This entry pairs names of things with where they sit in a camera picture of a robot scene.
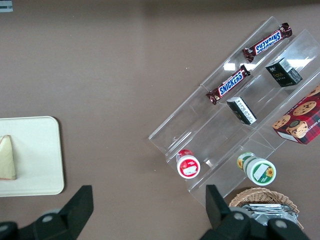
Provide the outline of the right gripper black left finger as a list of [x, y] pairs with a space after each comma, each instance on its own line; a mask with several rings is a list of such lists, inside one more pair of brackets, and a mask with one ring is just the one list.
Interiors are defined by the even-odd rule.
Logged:
[[94, 211], [93, 188], [83, 185], [57, 213], [47, 213], [17, 232], [18, 240], [76, 240]]

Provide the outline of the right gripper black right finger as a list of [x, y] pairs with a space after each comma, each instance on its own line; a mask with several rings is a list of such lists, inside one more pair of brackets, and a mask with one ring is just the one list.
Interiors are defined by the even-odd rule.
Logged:
[[207, 185], [205, 208], [211, 229], [202, 240], [308, 240], [300, 227], [287, 219], [274, 218], [262, 225], [241, 211], [231, 211], [216, 185]]

